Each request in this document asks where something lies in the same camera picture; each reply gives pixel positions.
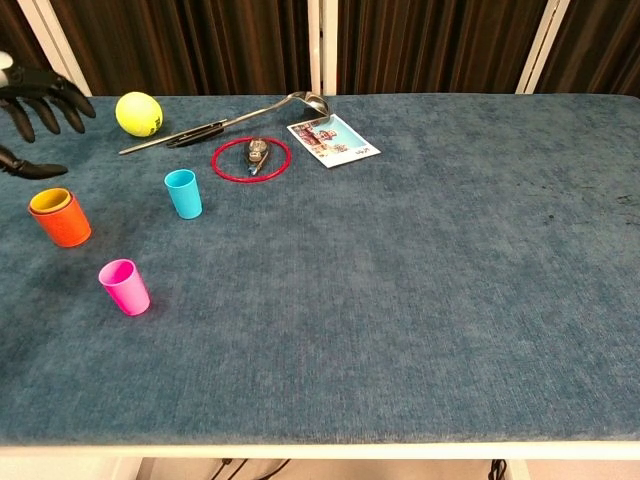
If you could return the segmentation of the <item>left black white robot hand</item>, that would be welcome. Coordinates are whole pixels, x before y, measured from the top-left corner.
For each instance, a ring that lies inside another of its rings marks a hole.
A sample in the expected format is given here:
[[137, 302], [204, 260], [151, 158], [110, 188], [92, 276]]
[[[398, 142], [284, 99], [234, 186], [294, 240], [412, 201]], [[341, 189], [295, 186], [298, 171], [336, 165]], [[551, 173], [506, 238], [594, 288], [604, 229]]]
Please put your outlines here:
[[23, 66], [10, 53], [3, 51], [1, 109], [10, 116], [22, 139], [33, 143], [35, 132], [24, 105], [28, 105], [53, 134], [59, 134], [61, 130], [52, 106], [56, 106], [69, 125], [80, 134], [85, 132], [81, 117], [96, 116], [88, 97], [63, 75], [51, 69]]

